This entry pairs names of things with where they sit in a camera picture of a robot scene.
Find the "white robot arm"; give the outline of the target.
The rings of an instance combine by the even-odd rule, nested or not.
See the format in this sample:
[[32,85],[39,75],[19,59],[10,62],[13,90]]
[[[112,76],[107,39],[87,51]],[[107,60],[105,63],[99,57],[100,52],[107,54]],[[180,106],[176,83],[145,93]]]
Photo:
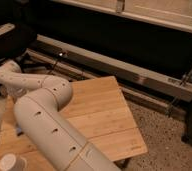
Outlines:
[[0,66],[0,83],[17,98],[18,125],[57,171],[121,171],[59,114],[73,96],[66,79],[26,74],[8,61]]

